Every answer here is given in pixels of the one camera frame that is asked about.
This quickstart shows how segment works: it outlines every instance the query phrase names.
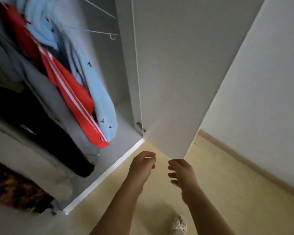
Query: forearm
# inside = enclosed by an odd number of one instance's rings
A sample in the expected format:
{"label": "forearm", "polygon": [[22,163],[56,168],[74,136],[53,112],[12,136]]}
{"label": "forearm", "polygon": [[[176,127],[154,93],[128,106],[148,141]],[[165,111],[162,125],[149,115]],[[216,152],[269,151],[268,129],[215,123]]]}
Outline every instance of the forearm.
{"label": "forearm", "polygon": [[187,206],[192,214],[198,234],[235,235],[200,188],[192,191]]}
{"label": "forearm", "polygon": [[90,235],[128,235],[141,190],[126,179]]}

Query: hand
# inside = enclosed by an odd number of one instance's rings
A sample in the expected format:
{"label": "hand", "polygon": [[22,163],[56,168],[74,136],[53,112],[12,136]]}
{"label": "hand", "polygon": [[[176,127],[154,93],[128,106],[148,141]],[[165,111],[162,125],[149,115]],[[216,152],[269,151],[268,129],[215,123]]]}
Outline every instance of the hand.
{"label": "hand", "polygon": [[156,154],[153,152],[141,152],[134,157],[126,180],[130,184],[143,189],[143,185],[151,174],[151,170],[155,169]]}
{"label": "hand", "polygon": [[193,167],[184,159],[173,159],[169,160],[168,169],[175,171],[168,176],[177,179],[172,180],[171,183],[181,188],[182,199],[188,205],[192,196],[200,190]]}

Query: person's right arm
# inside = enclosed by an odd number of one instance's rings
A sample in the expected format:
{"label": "person's right arm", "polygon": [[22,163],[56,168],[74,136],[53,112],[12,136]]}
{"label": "person's right arm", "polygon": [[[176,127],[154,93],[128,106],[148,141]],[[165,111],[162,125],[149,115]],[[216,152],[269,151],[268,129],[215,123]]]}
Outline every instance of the person's right arm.
{"label": "person's right arm", "polygon": [[198,234],[235,235],[218,210],[201,190],[193,167],[184,159],[169,161],[171,183],[182,190],[182,199],[188,206]]}

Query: wardrobe bottom shelf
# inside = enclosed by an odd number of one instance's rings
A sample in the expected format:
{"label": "wardrobe bottom shelf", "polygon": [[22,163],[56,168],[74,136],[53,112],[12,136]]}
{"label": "wardrobe bottom shelf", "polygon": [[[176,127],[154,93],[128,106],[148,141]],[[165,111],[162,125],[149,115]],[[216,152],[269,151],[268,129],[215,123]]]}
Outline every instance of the wardrobe bottom shelf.
{"label": "wardrobe bottom shelf", "polygon": [[71,178],[73,193],[69,200],[59,202],[61,209],[64,209],[85,189],[88,188],[99,176],[101,176],[110,166],[112,166],[121,156],[131,149],[142,135],[135,130],[130,99],[126,99],[115,106],[118,129],[110,146],[100,151],[100,156],[95,165],[94,171],[87,177],[74,176]]}

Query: person's left arm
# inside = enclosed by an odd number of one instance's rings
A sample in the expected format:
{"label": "person's left arm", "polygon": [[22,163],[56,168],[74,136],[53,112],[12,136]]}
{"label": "person's left arm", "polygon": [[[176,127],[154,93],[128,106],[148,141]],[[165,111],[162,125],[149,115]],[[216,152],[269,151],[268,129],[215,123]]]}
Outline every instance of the person's left arm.
{"label": "person's left arm", "polygon": [[133,159],[128,176],[90,235],[129,234],[138,196],[155,168],[155,156],[152,152],[141,152]]}

